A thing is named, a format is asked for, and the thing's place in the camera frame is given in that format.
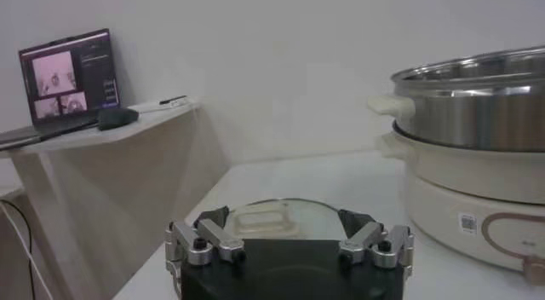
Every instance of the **black mouse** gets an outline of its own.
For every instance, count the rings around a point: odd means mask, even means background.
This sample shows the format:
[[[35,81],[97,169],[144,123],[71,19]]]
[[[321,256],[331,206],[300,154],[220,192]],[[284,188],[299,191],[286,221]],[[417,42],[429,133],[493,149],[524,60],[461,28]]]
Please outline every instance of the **black mouse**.
[[[125,126],[138,120],[140,114],[130,108],[107,108],[99,111],[99,130],[109,130]]]

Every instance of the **sticker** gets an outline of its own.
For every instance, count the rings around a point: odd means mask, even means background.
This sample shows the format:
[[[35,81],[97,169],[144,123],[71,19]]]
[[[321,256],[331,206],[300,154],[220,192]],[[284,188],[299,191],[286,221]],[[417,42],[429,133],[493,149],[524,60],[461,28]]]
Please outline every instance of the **sticker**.
[[[477,234],[478,223],[477,217],[469,213],[458,213],[458,229],[463,234]]]

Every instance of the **cable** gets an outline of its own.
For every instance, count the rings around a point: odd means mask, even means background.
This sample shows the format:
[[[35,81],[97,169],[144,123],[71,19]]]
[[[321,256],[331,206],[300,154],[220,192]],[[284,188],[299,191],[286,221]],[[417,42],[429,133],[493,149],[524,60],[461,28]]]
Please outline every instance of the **cable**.
[[[6,210],[6,206],[4,205],[4,203],[7,204],[7,205],[12,206],[13,208],[15,208],[21,214],[21,216],[23,217],[23,220],[25,220],[25,223],[26,223],[26,226],[27,226],[27,229],[28,229],[28,232],[29,232],[29,237],[31,238],[30,243],[29,243],[29,247],[26,247],[26,243],[25,243],[25,240],[23,239],[23,235],[20,233],[19,229],[17,228],[17,225],[15,224],[15,221],[14,221],[13,217],[8,213],[8,210]],[[34,262],[34,258],[32,257],[32,254],[30,253],[30,247],[32,246],[32,236],[31,236],[31,232],[30,232],[30,226],[28,224],[28,221],[26,220],[25,215],[23,214],[23,212],[19,208],[17,208],[16,205],[14,205],[13,203],[11,203],[11,202],[9,202],[9,201],[7,201],[5,199],[0,200],[0,206],[2,207],[3,213],[8,218],[9,223],[11,223],[11,226],[14,228],[15,232],[17,233],[17,236],[19,237],[20,243],[23,245],[23,249],[25,250],[26,256],[28,257],[28,260],[31,262],[32,266],[34,267],[34,270],[36,271],[37,277],[40,279],[40,282],[42,283],[43,289],[47,293],[49,300],[53,300],[53,296],[51,295],[51,291],[49,291],[48,286],[45,284],[45,280],[43,280],[42,273],[37,268],[36,262]],[[32,287],[32,295],[35,296],[33,287]]]
[[[26,219],[25,214],[20,210],[20,208],[17,205],[5,199],[1,199],[0,201],[2,201],[2,203],[6,205],[11,206],[11,208],[16,210],[19,213],[19,215],[23,218],[23,221],[25,221],[26,231],[28,232],[28,251],[30,252],[30,254],[32,254],[32,231],[31,231],[30,223]],[[32,274],[32,262],[30,259],[28,259],[28,275],[31,281],[32,300],[36,300],[36,291],[34,290],[34,275]]]

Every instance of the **white wall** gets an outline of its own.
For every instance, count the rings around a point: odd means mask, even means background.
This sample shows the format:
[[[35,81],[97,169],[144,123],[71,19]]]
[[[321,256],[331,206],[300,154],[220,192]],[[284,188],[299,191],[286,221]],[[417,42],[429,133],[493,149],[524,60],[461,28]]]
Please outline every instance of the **white wall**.
[[[0,130],[30,121],[17,49],[110,27],[125,103],[200,95],[232,162],[370,148],[393,72],[543,43],[543,3],[0,0]]]

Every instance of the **stainless steel pot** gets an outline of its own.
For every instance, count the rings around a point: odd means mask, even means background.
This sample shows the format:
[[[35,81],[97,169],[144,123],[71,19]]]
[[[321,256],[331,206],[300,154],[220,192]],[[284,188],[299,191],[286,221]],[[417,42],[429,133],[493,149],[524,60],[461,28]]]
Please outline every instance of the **stainless steel pot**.
[[[545,46],[420,66],[368,106],[401,134],[476,150],[545,152]]]

